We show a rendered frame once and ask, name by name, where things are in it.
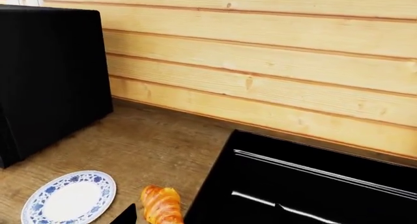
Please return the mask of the glossy black induction cooktop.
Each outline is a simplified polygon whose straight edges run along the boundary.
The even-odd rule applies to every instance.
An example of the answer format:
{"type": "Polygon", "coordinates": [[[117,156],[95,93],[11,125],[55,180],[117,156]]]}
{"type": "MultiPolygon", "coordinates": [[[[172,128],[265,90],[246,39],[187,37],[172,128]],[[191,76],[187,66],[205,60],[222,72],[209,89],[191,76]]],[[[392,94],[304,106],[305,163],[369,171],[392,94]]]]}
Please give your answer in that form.
{"type": "Polygon", "coordinates": [[[417,224],[417,169],[235,130],[184,223],[417,224]]]}

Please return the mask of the blue floral white plate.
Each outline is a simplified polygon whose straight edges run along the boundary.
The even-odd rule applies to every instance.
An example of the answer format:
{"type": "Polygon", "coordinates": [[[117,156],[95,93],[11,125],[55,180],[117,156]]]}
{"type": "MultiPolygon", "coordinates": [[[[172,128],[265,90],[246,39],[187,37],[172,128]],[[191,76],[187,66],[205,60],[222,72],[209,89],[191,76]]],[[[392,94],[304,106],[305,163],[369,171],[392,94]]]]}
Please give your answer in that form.
{"type": "Polygon", "coordinates": [[[117,185],[101,171],[76,171],[54,178],[25,202],[21,224],[89,224],[112,204],[117,185]]]}

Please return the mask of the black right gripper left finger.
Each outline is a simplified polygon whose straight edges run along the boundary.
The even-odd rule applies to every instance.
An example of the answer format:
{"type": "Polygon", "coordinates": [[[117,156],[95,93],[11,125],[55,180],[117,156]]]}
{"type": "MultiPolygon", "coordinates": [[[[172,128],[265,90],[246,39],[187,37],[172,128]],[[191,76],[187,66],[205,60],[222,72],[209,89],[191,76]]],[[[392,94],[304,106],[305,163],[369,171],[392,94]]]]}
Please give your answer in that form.
{"type": "Polygon", "coordinates": [[[119,214],[110,224],[136,224],[137,212],[136,204],[131,204],[121,214],[119,214]]]}

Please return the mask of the golden brown croissant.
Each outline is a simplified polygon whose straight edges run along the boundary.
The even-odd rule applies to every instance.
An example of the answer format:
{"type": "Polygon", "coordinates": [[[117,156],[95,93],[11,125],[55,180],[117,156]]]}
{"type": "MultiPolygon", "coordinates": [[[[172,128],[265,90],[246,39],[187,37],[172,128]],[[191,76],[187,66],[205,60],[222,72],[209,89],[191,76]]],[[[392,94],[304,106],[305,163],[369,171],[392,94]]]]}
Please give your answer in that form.
{"type": "Polygon", "coordinates": [[[174,188],[146,186],[141,192],[143,215],[150,224],[184,224],[180,195],[174,188]]]}

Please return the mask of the tall black box appliance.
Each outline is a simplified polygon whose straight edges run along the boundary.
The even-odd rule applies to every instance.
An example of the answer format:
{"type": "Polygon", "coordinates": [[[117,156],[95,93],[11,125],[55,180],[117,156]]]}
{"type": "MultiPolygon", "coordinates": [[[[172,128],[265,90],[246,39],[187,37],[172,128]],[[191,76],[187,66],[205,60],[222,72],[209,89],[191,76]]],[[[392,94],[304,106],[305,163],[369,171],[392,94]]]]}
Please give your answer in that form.
{"type": "Polygon", "coordinates": [[[0,5],[0,168],[111,112],[97,10],[0,5]]]}

